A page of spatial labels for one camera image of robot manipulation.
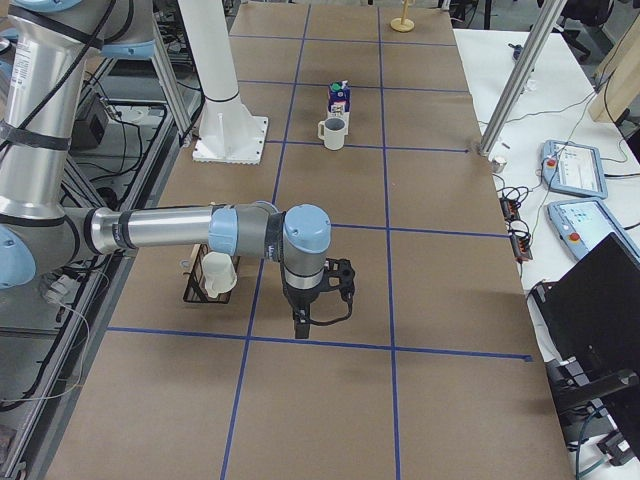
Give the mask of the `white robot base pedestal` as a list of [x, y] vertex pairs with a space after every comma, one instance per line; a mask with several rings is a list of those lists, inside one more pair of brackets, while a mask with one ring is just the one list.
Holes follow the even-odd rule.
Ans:
[[269, 120], [241, 99], [222, 3], [184, 1], [180, 9], [205, 97], [193, 159], [258, 164]]

